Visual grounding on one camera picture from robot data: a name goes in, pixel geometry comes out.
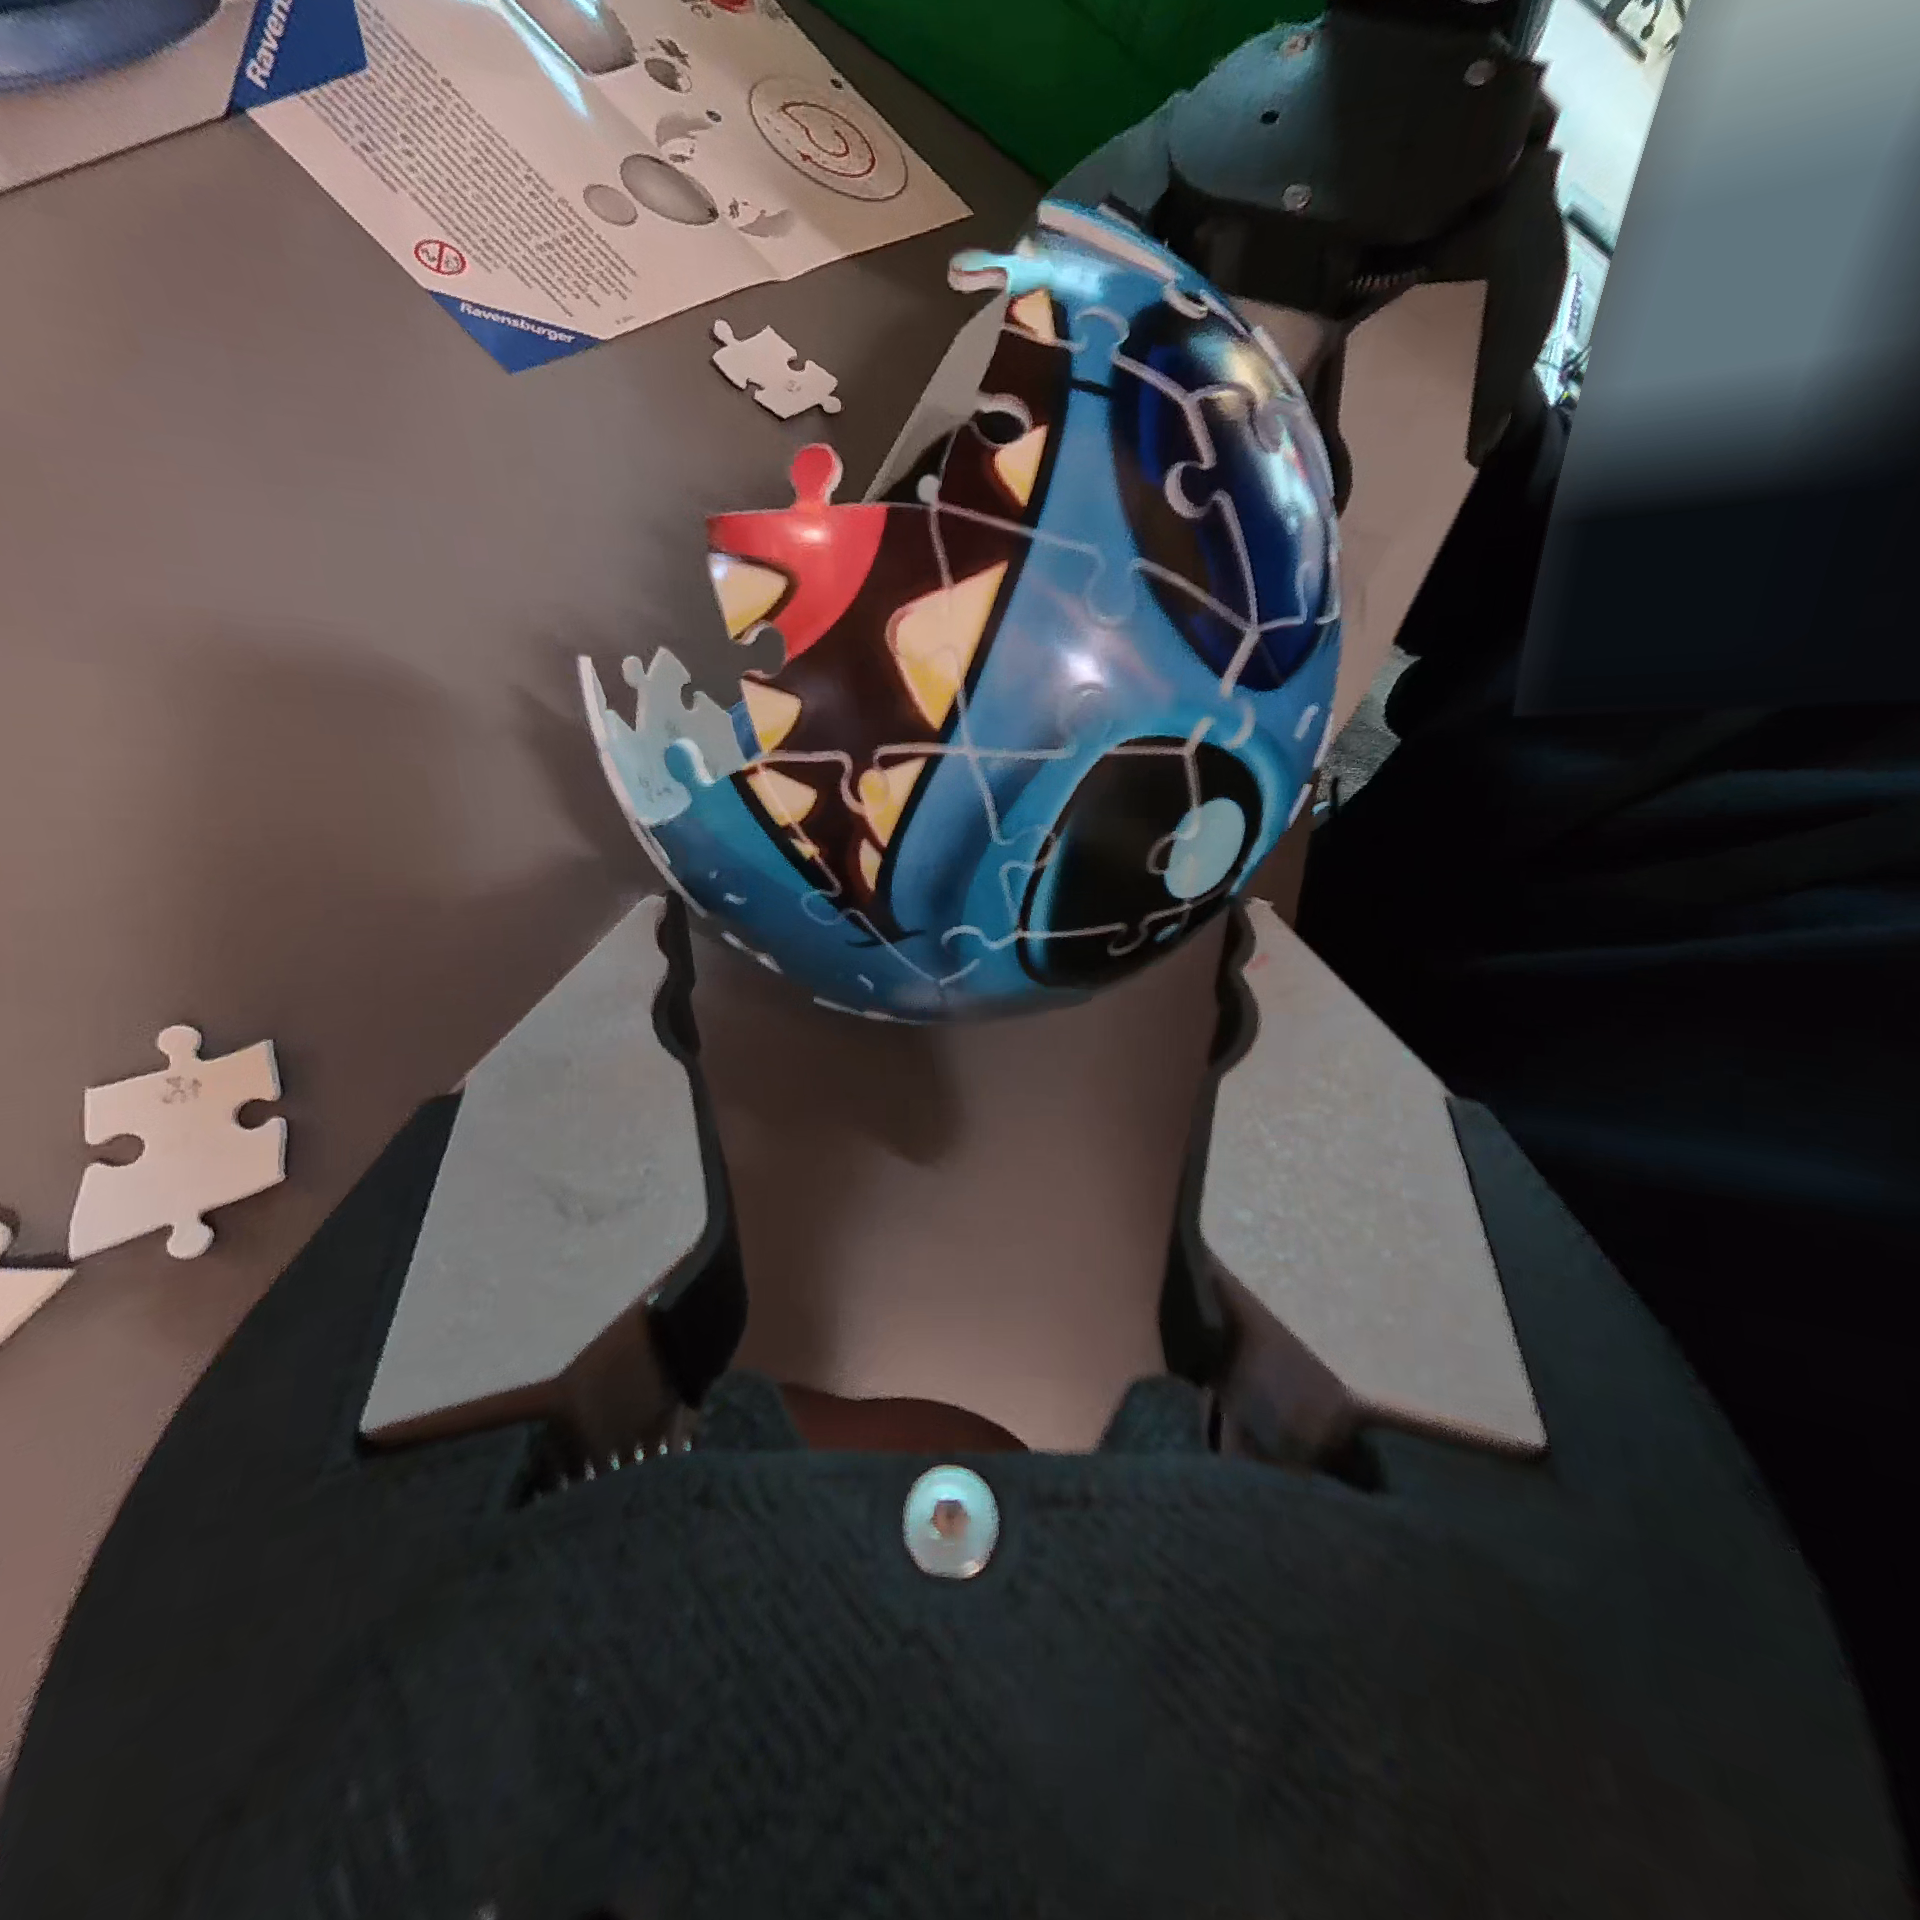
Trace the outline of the green box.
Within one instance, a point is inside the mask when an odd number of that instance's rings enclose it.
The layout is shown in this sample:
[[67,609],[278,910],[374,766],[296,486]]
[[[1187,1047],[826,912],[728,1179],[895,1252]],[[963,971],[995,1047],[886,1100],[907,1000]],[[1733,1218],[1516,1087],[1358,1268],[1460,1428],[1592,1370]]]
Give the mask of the green box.
[[818,4],[1030,172],[1057,179],[1315,4]]

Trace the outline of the loose white puzzle piece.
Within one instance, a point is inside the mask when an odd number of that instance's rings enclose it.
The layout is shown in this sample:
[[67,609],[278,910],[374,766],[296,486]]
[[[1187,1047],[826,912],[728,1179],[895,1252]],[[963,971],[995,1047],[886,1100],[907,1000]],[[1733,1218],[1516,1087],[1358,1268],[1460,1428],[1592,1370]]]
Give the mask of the loose white puzzle piece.
[[13,1225],[2,1218],[2,1318],[0,1340],[2,1345],[43,1309],[64,1283],[69,1283],[75,1267],[60,1258],[13,1261]]
[[200,1047],[194,1028],[171,1025],[156,1034],[161,1069],[85,1091],[85,1143],[137,1139],[139,1154],[83,1172],[67,1229],[73,1261],[153,1233],[167,1233],[171,1261],[200,1258],[214,1246],[211,1213],[286,1182],[286,1118],[241,1122],[248,1105],[283,1096],[275,1046],[214,1061]]
[[790,342],[772,327],[741,337],[718,316],[710,322],[710,342],[710,367],[768,416],[796,422],[813,413],[841,413],[836,378],[817,363],[796,358]]

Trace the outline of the blue puzzle ball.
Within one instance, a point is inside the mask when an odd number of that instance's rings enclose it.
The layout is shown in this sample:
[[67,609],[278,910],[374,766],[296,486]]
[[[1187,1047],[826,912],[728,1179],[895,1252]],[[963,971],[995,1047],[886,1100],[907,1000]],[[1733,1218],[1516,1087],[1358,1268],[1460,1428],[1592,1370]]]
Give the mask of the blue puzzle ball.
[[1305,811],[1339,659],[1335,467],[1283,353],[1116,209],[1044,200],[959,419],[839,500],[708,517],[751,659],[578,659],[614,802],[692,920],[891,1025],[1084,1001],[1224,912]]

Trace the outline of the white instruction sheet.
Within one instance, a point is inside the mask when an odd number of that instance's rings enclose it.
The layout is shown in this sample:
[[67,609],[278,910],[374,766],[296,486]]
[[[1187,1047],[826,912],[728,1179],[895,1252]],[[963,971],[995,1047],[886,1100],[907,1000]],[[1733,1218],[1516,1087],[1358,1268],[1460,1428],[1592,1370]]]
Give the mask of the white instruction sheet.
[[354,20],[253,124],[511,372],[971,217],[782,5]]

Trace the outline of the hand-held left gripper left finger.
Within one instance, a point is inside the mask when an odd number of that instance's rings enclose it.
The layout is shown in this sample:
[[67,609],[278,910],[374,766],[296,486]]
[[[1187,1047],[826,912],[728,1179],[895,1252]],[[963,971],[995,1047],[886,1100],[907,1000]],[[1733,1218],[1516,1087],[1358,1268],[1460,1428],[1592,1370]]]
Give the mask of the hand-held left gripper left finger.
[[677,901],[646,896],[468,1077],[363,1435],[631,1447],[744,1329]]

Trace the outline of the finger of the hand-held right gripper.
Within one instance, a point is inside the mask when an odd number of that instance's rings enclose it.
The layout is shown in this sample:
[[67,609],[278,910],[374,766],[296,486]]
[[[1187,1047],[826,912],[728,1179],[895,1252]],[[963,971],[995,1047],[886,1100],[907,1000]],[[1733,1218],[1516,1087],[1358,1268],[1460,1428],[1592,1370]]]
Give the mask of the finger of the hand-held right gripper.
[[995,387],[989,372],[1002,345],[1007,307],[1007,292],[991,295],[956,335],[923,395],[864,489],[864,505],[930,500],[934,479],[948,467],[956,446],[979,439],[976,428],[981,423],[989,426],[982,439],[989,452],[999,452],[1030,432],[1030,409],[1012,390]]

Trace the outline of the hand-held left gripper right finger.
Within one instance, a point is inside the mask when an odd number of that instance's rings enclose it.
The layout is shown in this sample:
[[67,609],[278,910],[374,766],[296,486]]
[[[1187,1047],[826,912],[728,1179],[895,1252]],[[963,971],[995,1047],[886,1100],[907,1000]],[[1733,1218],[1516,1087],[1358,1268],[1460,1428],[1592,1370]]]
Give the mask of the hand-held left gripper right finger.
[[1230,1453],[1367,1431],[1543,1453],[1443,1083],[1266,901],[1237,906],[1179,1184],[1163,1347]]

